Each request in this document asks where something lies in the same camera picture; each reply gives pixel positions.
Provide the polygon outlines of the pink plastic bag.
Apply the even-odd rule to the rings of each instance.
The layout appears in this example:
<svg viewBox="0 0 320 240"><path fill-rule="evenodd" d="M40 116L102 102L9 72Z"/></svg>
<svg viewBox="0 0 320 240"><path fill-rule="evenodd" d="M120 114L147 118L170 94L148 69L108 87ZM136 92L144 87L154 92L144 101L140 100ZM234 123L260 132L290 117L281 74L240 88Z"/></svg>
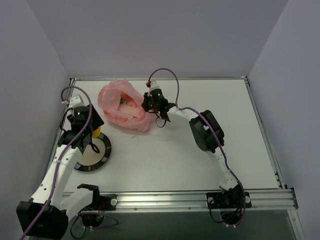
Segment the pink plastic bag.
<svg viewBox="0 0 320 240"><path fill-rule="evenodd" d="M132 100L121 99L121 93ZM126 80L112 80L99 92L97 104L103 110L106 119L119 127L147 132L155 121L156 115L145 112L142 108L144 97Z"/></svg>

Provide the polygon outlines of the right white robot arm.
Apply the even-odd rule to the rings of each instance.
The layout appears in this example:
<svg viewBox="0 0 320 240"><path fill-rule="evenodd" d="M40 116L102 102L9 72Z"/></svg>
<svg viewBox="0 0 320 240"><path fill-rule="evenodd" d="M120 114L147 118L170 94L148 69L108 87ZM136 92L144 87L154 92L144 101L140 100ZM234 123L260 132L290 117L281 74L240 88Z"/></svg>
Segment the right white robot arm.
<svg viewBox="0 0 320 240"><path fill-rule="evenodd" d="M170 122L173 117L186 121L196 145L213 162L223 203L232 207L240 201L245 195L244 187L228 165L223 149L225 134L210 110L198 112L192 107L178 107L164 97L161 89L145 92L141 106L145 112L155 114L165 122Z"/></svg>

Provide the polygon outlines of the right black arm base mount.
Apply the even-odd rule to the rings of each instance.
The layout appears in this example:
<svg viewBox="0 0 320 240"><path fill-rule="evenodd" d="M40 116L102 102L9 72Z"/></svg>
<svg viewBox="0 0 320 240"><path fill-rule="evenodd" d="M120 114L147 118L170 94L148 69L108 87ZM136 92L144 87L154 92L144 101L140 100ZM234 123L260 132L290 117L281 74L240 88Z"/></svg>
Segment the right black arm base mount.
<svg viewBox="0 0 320 240"><path fill-rule="evenodd" d="M206 201L211 219L217 224L225 224L226 227L233 228L242 222L246 209L252 207L248 192L208 192ZM220 219L215 219L213 210L223 210L220 212Z"/></svg>

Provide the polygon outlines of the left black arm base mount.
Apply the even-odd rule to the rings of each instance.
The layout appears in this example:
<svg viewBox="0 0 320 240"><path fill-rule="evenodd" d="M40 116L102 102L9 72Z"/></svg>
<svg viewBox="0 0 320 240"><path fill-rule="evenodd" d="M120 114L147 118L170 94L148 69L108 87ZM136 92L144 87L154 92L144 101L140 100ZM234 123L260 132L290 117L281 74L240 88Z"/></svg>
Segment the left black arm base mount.
<svg viewBox="0 0 320 240"><path fill-rule="evenodd" d="M111 216L106 216L105 211L115 211L118 203L116 194L100 196L99 200L81 210L84 212L97 212L98 214L81 214L81 220L87 228L111 228L119 224L119 221Z"/></svg>

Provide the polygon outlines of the fake yellow orange mango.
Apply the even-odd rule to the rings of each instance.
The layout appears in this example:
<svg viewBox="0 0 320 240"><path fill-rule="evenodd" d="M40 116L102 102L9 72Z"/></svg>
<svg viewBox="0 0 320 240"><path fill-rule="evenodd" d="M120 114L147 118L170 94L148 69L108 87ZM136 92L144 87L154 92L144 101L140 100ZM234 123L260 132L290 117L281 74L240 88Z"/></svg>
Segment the fake yellow orange mango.
<svg viewBox="0 0 320 240"><path fill-rule="evenodd" d="M92 137L93 138L98 138L101 134L101 127L99 126L97 129L95 129L93 132L92 132Z"/></svg>

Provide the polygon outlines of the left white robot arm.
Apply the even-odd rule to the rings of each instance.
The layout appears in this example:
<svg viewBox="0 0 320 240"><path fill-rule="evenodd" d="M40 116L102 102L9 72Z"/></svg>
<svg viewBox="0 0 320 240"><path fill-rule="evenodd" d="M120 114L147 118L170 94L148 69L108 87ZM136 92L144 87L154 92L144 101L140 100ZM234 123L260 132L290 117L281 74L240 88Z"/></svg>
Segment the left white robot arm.
<svg viewBox="0 0 320 240"><path fill-rule="evenodd" d="M91 105L82 103L70 107L69 130L60 136L54 159L40 186L28 201L21 201L16 213L26 236L60 240L71 218L81 210L95 210L100 206L100 190L96 185L82 183L76 191L62 199L71 173L82 158L93 133L103 125L103 120Z"/></svg>

